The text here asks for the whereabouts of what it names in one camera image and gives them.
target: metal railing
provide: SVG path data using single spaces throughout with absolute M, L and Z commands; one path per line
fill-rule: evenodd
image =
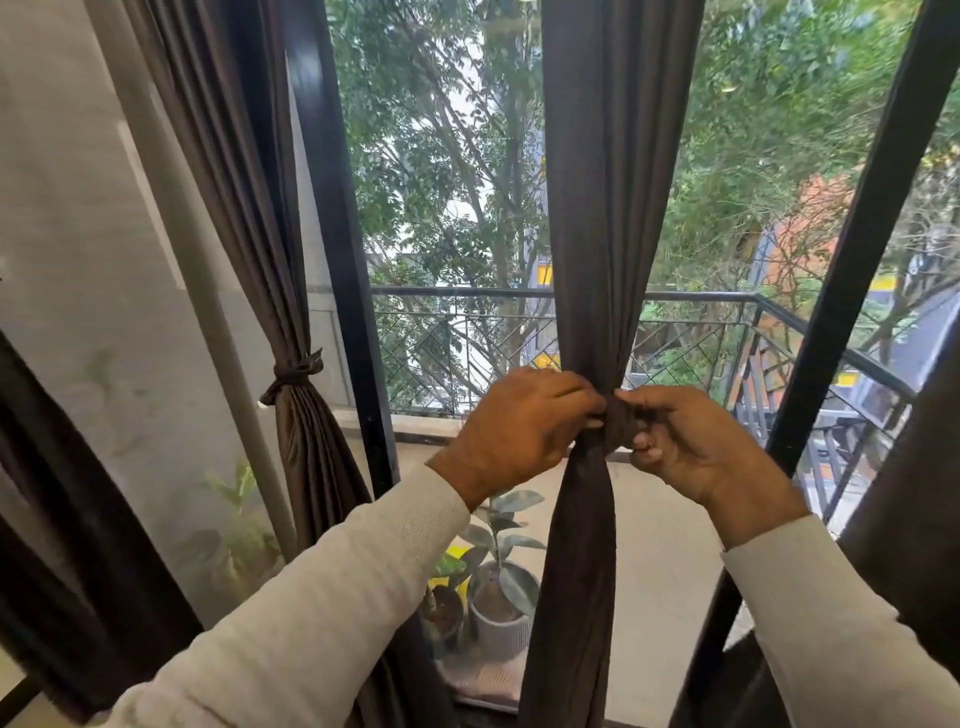
M 552 290 L 373 286 L 372 295 L 394 413 L 463 417 L 512 368 L 560 365 Z M 755 293 L 651 291 L 623 386 L 698 387 L 765 444 L 805 333 L 806 321 Z M 916 397 L 862 352 L 847 350 L 842 367 L 795 476 L 825 522 L 869 485 Z

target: hand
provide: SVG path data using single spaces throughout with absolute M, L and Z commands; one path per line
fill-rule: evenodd
M 560 463 L 607 403 L 573 372 L 521 367 L 499 379 L 467 418 L 460 434 L 427 466 L 472 511 L 488 497 Z
M 704 392 L 647 385 L 616 395 L 646 423 L 631 461 L 704 506 L 727 548 L 809 513 L 777 464 Z

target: green leaves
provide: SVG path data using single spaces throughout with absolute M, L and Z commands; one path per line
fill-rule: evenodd
M 514 521 L 513 513 L 499 513 L 486 505 L 478 507 L 473 515 L 489 525 L 493 533 L 499 533 L 507 528 L 522 528 L 526 525 L 525 522 Z
M 487 554 L 489 553 L 490 550 L 485 546 L 474 546 L 468 549 L 464 555 L 460 557 L 460 561 L 463 562 L 465 566 L 464 570 L 451 576 L 449 582 L 447 582 L 450 589 L 455 590 L 468 578 L 473 576 L 477 571 L 477 567 L 483 563 L 483 560 L 487 558 Z
M 458 559 L 453 554 L 444 552 L 441 557 L 433 564 L 430 570 L 431 579 L 443 579 L 445 576 L 453 576 L 467 570 L 467 564 Z
M 543 503 L 543 496 L 536 491 L 511 491 L 506 496 L 494 498 L 490 510 L 499 514 L 513 514 L 538 503 Z
M 467 528 L 460 532 L 460 538 L 473 546 L 482 546 L 486 550 L 493 551 L 493 536 L 483 526 L 471 523 Z
M 500 563 L 502 564 L 514 550 L 514 546 L 526 546 L 527 548 L 539 548 L 546 551 L 546 545 L 531 536 L 524 536 L 521 533 L 511 533 L 506 536 L 497 537 L 497 546 L 500 552 Z
M 500 591 L 523 614 L 533 617 L 537 608 L 537 596 L 524 590 L 507 569 L 500 570 Z

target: sleeve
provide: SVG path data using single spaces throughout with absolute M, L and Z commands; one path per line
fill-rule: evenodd
M 341 728 L 468 522 L 453 488 L 420 468 L 354 509 L 153 682 L 126 691 L 106 726 Z
M 815 516 L 724 560 L 796 728 L 960 725 L 960 686 Z

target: tied curtain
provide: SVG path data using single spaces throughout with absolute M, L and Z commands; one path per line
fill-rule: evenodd
M 599 726 L 616 532 L 606 455 L 636 425 L 620 400 L 680 144 L 703 0 L 543 3 L 543 92 L 564 369 L 608 396 L 570 454 L 550 524 L 520 693 L 523 728 Z
M 124 0 L 159 96 L 275 359 L 276 411 L 299 550 L 370 494 L 309 377 L 291 103 L 277 0 Z M 453 726 L 416 616 L 394 635 L 350 726 Z
M 0 642 L 86 723 L 203 628 L 103 464 L 2 332 L 0 468 L 28 506 L 23 538 L 49 536 L 70 576 L 0 520 Z
M 930 656 L 960 680 L 960 319 L 910 419 L 838 540 Z M 725 653 L 700 708 L 704 726 L 789 728 L 756 637 Z

